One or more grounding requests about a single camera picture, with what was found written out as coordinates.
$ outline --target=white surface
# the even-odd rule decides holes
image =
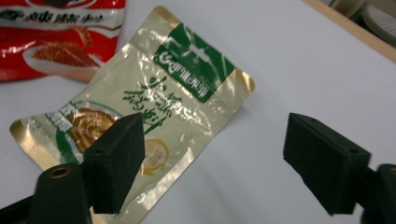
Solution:
[[[289,112],[316,118],[396,163],[396,65],[303,2],[130,0],[120,45],[166,6],[256,81],[256,90],[142,223],[359,223],[329,217],[283,161]],[[15,119],[57,110],[84,85],[61,77],[0,84],[0,207],[33,193],[37,166]]]

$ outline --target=wooden edge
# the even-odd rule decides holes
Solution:
[[[370,48],[376,50],[390,61],[396,63],[396,49],[379,39],[375,35],[361,28],[355,22],[344,17],[334,9],[328,7],[319,0],[303,0],[307,5],[321,13],[329,20],[335,22],[337,25],[350,32],[352,35],[357,37],[361,42],[368,45]]]

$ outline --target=bowl of food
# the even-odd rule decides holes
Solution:
[[[103,64],[98,58],[72,42],[36,46],[23,53],[23,59],[34,70],[45,75],[58,75],[89,81]]]

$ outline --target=green label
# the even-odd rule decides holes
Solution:
[[[154,62],[203,103],[234,70],[224,55],[182,23],[163,41]]]

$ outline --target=table surface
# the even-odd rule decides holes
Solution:
[[[163,5],[256,81],[229,124],[142,223],[359,223],[330,217],[283,160],[290,112],[396,162],[396,64],[301,1],[130,0],[119,48]],[[0,84],[0,207],[34,192],[39,168],[10,124],[55,111],[84,88],[61,77]]]

